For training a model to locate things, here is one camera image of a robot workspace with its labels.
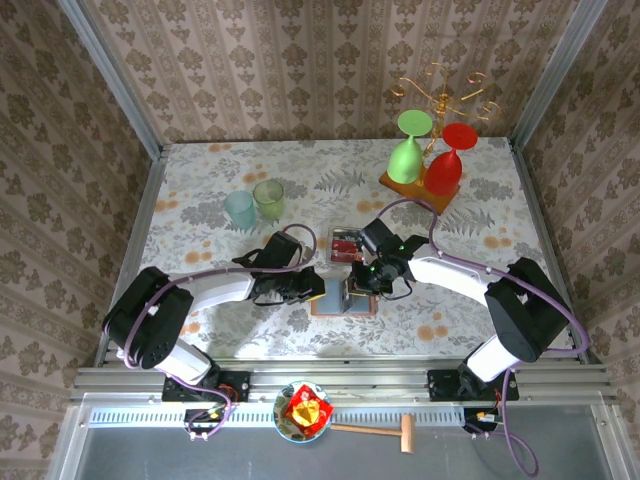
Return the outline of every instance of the wire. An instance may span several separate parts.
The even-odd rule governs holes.
[[[253,300],[253,304],[256,307],[275,307],[276,305],[284,305],[284,301],[281,302],[256,302]]]
[[[502,428],[504,429],[504,438],[507,441],[507,447],[509,448],[509,453],[511,453],[511,458],[513,458],[513,461],[516,462],[516,465],[518,465],[518,468],[527,477],[534,478],[534,477],[537,477],[538,473],[540,472],[540,465],[538,464],[538,459],[536,458],[536,454],[533,453],[533,450],[531,449],[531,447],[529,447],[529,445],[524,443],[523,446],[526,448],[526,450],[528,450],[529,455],[531,455],[531,458],[533,459],[533,464],[534,464],[533,472],[529,472],[527,469],[524,468],[524,465],[522,464],[522,461],[518,458],[518,455],[516,455],[516,452],[513,449],[513,443],[511,442],[512,437],[515,438],[515,435],[512,435],[509,433],[509,425],[507,422],[507,392],[509,389],[510,376],[511,376],[511,369],[508,368],[504,374],[504,381],[502,382]]]
[[[497,388],[494,389],[494,392],[496,393],[496,404],[493,406],[491,411],[492,412],[497,412],[498,411],[498,406],[500,406],[500,402],[502,401],[502,394],[500,393],[500,390],[498,390]]]
[[[482,265],[481,263],[473,262],[471,260],[466,260],[464,258],[459,258],[459,257],[453,256],[453,255],[449,255],[448,253],[445,253],[440,248],[438,248],[438,246],[436,245],[436,243],[435,243],[435,241],[433,239],[433,232],[435,230],[436,223],[438,221],[438,212],[434,208],[434,206],[431,205],[429,202],[427,202],[425,200],[422,200],[422,199],[418,199],[418,198],[402,198],[400,200],[396,200],[395,202],[391,202],[389,205],[387,205],[382,210],[380,210],[380,212],[378,213],[376,218],[380,218],[390,208],[393,208],[396,205],[399,205],[401,203],[407,203],[407,202],[413,202],[413,203],[416,203],[418,205],[422,205],[423,207],[426,207],[428,210],[430,210],[431,213],[433,214],[433,218],[431,220],[431,225],[429,225],[429,245],[431,245],[432,250],[434,251],[434,253],[436,255],[438,255],[438,257],[446,259],[446,260],[448,260],[450,262],[453,262],[453,263],[457,263],[458,265],[462,265],[464,267],[468,267],[468,268],[471,268],[473,270],[477,270],[478,272],[487,273],[487,274],[493,274],[493,275],[496,275],[498,277],[505,278],[505,279],[515,283],[516,285],[520,286],[521,288],[527,290],[529,293],[540,297],[542,300],[544,300],[549,305],[551,305],[553,308],[555,308],[558,312],[560,312],[567,319],[567,321],[573,326],[575,331],[578,332],[578,336],[580,337],[579,346],[576,347],[576,348],[569,348],[569,349],[567,349],[567,348],[549,348],[549,349],[547,349],[547,352],[559,353],[559,354],[563,354],[563,355],[572,355],[572,354],[583,353],[583,352],[585,352],[587,350],[587,348],[589,348],[589,337],[587,336],[587,332],[584,330],[582,325],[580,325],[580,322],[578,322],[578,319],[567,308],[565,308],[564,305],[562,305],[562,303],[558,302],[556,299],[554,299],[550,295],[546,294],[545,292],[543,292],[539,288],[536,288],[533,285],[528,284],[524,280],[521,280],[521,279],[511,275],[510,273],[503,272],[502,270],[499,270],[497,268],[488,267],[487,265]],[[511,453],[511,457],[513,458],[513,461],[516,463],[516,465],[522,471],[522,473],[524,473],[525,475],[527,475],[530,478],[533,478],[533,477],[536,477],[538,475],[538,473],[540,472],[539,465],[538,465],[538,459],[537,459],[535,453],[533,452],[531,447],[522,438],[520,438],[517,435],[514,435],[514,434],[509,432],[509,426],[508,426],[508,422],[507,422],[507,392],[508,392],[508,387],[509,387],[509,377],[511,376],[511,368],[507,369],[507,371],[505,372],[504,382],[502,383],[502,398],[501,398],[502,406],[501,406],[501,409],[502,409],[502,422],[503,422],[504,432],[493,432],[492,435],[501,435],[501,436],[503,435],[505,437],[505,440],[507,442],[507,447],[509,448],[509,452]],[[473,425],[470,425],[470,426],[472,428],[476,429],[476,430],[479,430]],[[529,453],[529,455],[533,459],[534,469],[533,469],[532,472],[530,472],[530,471],[528,471],[528,470],[526,470],[524,468],[523,463],[521,462],[521,460],[516,455],[516,452],[515,452],[515,450],[513,448],[513,440],[518,442]]]
[[[222,415],[222,418],[220,419],[220,421],[218,422],[218,424],[213,427],[213,429],[207,433],[207,436],[210,437],[211,435],[214,435],[218,430],[220,430],[222,428],[222,425],[224,425],[227,420],[229,420],[229,417],[231,416],[231,399],[229,398],[229,396],[220,391],[217,390],[215,388],[206,388],[206,387],[198,387],[196,385],[189,385],[187,382],[185,382],[184,380],[182,380],[179,377],[176,377],[174,375],[171,375],[170,373],[164,372],[164,374],[168,377],[173,379],[174,382],[179,383],[180,385],[182,385],[184,388],[188,388],[189,390],[194,390],[196,392],[204,392],[204,393],[213,393],[214,395],[219,396],[220,398],[222,398],[225,403],[225,409],[224,409],[224,414]],[[202,418],[204,416],[205,413],[207,413],[208,410],[206,412],[200,413],[198,415],[193,416],[190,420],[189,420],[189,425],[187,427],[187,430],[189,431],[189,433],[192,433],[193,431],[193,424],[195,423],[196,420]]]
[[[284,268],[245,268],[245,267],[214,268],[214,269],[211,269],[211,270],[204,270],[202,272],[194,273],[193,275],[188,275],[186,277],[178,278],[176,280],[173,280],[173,281],[167,283],[163,287],[161,287],[153,295],[153,297],[151,297],[149,302],[147,302],[147,304],[142,308],[142,310],[138,314],[138,318],[136,318],[136,321],[133,322],[133,326],[131,327],[131,330],[129,330],[129,335],[127,336],[127,339],[124,342],[124,348],[123,348],[123,350],[124,350],[124,364],[127,366],[127,368],[135,368],[137,366],[137,365],[134,365],[133,362],[131,361],[130,352],[131,352],[131,344],[133,343],[133,339],[135,338],[136,334],[138,333],[138,330],[140,329],[140,325],[142,325],[142,322],[146,318],[147,313],[149,312],[149,309],[152,306],[154,306],[158,302],[158,300],[160,300],[160,298],[162,298],[162,296],[169,289],[171,289],[171,288],[173,288],[173,287],[175,287],[177,285],[182,285],[183,283],[190,283],[190,282],[192,282],[194,280],[200,280],[201,278],[206,278],[206,277],[210,277],[210,276],[213,276],[213,275],[223,275],[223,274],[228,274],[228,273],[287,273],[287,272],[293,272],[293,271],[297,270],[298,268],[304,267],[305,265],[310,263],[311,260],[313,259],[314,255],[315,255],[315,253],[316,253],[317,248],[318,248],[318,241],[316,239],[316,234],[313,233],[313,230],[311,230],[311,228],[309,228],[306,225],[303,225],[301,223],[292,223],[291,225],[287,225],[286,227],[284,227],[282,229],[282,231],[286,232],[287,230],[289,230],[291,228],[295,228],[295,227],[304,228],[306,231],[309,232],[309,234],[311,235],[311,238],[313,240],[313,247],[312,247],[311,255],[309,255],[309,258],[304,260],[302,263],[299,263],[298,265],[294,265],[292,267],[284,267]]]
[[[407,298],[409,295],[411,295],[413,293],[413,288],[411,288],[411,285],[409,284],[409,281],[406,278],[403,279],[403,280],[404,280],[404,284],[409,289],[409,292],[405,293],[404,295],[400,295],[398,297],[387,297],[384,293],[381,293],[382,298],[384,298],[385,300],[387,300],[389,302],[393,302],[395,300],[401,300],[403,298]]]
[[[223,390],[224,393],[226,393],[227,396],[229,396],[229,398],[231,398],[231,394],[233,394],[234,401],[236,402],[238,401],[238,392],[231,385],[227,385],[226,383],[221,383],[220,385],[218,385],[218,388],[220,390]]]

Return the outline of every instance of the light blue cup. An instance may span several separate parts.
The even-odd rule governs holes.
[[[224,199],[224,209],[242,230],[248,230],[256,224],[256,210],[253,206],[253,195],[238,190]]]

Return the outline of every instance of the gray floor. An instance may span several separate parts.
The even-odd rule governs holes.
[[[540,479],[609,479],[593,417],[585,408],[512,408],[510,425],[540,461]],[[294,445],[272,429],[229,428],[208,442],[179,429],[93,429],[81,460],[86,480],[509,479],[527,478],[504,440],[443,437],[460,429],[420,428],[416,453],[393,437],[327,431]]]

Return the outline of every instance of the wooden hammer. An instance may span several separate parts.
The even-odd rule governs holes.
[[[400,451],[402,453],[413,453],[415,440],[413,431],[416,428],[416,419],[413,415],[402,415],[402,428],[392,430],[390,428],[358,427],[356,425],[331,424],[331,430],[341,430],[343,432],[373,433],[374,435],[393,435],[400,437]]]

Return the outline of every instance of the floral tablecloth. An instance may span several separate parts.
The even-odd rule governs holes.
[[[400,198],[378,183],[398,140],[186,144],[171,147],[164,183],[149,229],[141,268],[193,272],[225,264],[262,247],[276,230],[293,222],[314,229],[316,271],[339,274],[348,267],[327,261],[331,226],[362,227]],[[446,146],[438,143],[435,154]],[[509,146],[503,138],[481,138],[461,155],[459,194],[436,228],[445,251],[505,267],[520,256],[546,269]],[[226,195],[251,191],[266,178],[285,189],[285,210],[276,222],[261,218],[241,231],[224,213]],[[426,235],[430,214],[402,205],[385,214],[403,238]],[[308,234],[291,231],[309,244]],[[404,286],[399,283],[399,290]],[[492,335],[488,311],[440,287],[419,284],[410,297],[381,300],[375,317],[310,315],[308,304],[255,307],[227,303],[185,322],[182,336],[216,358],[361,357],[403,355],[464,357]],[[568,344],[566,334],[555,342]]]

